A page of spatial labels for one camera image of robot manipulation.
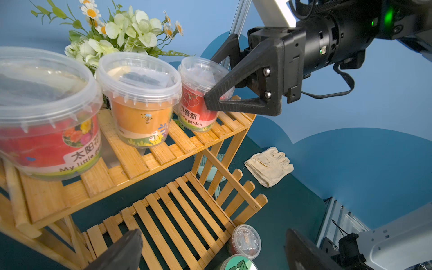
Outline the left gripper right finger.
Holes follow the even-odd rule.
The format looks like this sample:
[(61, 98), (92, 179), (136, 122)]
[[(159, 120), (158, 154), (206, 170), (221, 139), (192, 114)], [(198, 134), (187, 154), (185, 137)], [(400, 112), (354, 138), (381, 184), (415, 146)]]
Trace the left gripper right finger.
[(342, 270), (323, 250), (296, 229), (286, 232), (285, 254), (290, 270)]

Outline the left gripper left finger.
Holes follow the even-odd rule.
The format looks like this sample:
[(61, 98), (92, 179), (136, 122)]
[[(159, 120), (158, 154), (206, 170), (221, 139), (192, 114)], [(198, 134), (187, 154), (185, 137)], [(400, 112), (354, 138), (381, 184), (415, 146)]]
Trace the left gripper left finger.
[(128, 231), (85, 270), (137, 270), (142, 248), (140, 230)]

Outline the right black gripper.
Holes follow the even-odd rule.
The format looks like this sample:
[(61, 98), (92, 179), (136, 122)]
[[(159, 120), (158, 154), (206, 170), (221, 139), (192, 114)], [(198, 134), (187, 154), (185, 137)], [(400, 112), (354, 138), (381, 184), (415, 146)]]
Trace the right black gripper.
[[(301, 98), (306, 31), (287, 27), (258, 27), (247, 37), (231, 34), (211, 61), (229, 60), (231, 70), (204, 96), (211, 111), (230, 111), (278, 116), (282, 97), (287, 103)], [(222, 100), (232, 88), (247, 87), (257, 97)]]

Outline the clear seed cup orange base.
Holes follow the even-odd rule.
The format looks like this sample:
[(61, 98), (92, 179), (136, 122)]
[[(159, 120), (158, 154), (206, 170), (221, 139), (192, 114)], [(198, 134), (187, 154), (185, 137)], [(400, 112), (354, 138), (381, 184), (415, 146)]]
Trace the clear seed cup orange base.
[(182, 96), (181, 76), (172, 65), (145, 54), (115, 52), (100, 59), (95, 77), (123, 142), (145, 149), (166, 140)]

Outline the clear seed cup red base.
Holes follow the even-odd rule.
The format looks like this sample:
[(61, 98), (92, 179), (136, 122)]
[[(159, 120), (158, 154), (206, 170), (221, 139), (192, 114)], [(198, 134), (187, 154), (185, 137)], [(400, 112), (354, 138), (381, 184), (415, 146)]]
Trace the clear seed cup red base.
[(1, 156), (20, 172), (63, 181), (101, 156), (102, 92), (85, 65), (51, 51), (1, 48)]

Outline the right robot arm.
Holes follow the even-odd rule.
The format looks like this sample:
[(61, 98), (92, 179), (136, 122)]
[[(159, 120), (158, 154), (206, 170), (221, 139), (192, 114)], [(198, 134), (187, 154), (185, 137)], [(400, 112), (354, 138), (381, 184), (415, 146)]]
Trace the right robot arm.
[[(239, 47), (232, 33), (213, 56), (230, 60), (231, 71), (204, 100), (211, 111), (277, 116), (282, 98), (303, 95), (302, 82), (332, 65), (355, 87), (349, 69), (358, 69), (366, 48), (378, 39), (398, 40), (409, 49), (432, 55), (430, 1), (255, 1), (264, 25), (247, 33)], [(432, 258), (432, 206), (426, 204), (373, 231), (340, 240), (331, 256), (300, 232), (286, 233), (285, 253), (292, 270), (406, 270)]]

